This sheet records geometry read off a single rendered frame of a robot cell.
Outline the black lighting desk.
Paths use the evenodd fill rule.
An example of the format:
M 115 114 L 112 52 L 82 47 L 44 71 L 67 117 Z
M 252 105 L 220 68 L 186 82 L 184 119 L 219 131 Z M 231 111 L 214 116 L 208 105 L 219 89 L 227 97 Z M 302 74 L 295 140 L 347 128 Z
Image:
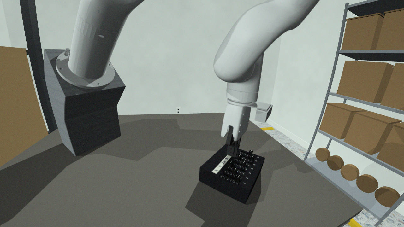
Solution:
M 199 169 L 199 181 L 246 204 L 264 164 L 264 157 L 239 149 L 236 157 L 224 145 Z

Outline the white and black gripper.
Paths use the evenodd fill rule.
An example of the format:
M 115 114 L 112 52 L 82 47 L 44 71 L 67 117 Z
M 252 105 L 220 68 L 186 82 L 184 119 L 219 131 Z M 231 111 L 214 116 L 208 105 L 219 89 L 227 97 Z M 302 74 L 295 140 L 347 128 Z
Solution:
M 226 145 L 228 145 L 227 154 L 232 157 L 238 155 L 241 137 L 247 131 L 251 107 L 253 103 L 239 103 L 227 99 L 228 104 L 224 113 L 223 125 L 221 128 L 221 137 L 228 135 Z

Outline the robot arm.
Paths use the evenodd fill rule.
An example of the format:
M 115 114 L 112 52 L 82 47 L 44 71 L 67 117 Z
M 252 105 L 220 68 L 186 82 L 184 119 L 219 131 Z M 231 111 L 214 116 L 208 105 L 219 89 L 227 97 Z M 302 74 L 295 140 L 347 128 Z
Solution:
M 72 85 L 100 89 L 115 70 L 109 62 L 129 14 L 144 0 L 81 0 L 71 50 L 56 60 L 59 75 Z M 319 0 L 267 0 L 234 23 L 214 58 L 214 72 L 228 82 L 226 97 L 253 103 L 255 121 L 265 123 L 273 105 L 257 102 L 264 52 L 288 30 L 297 28 Z

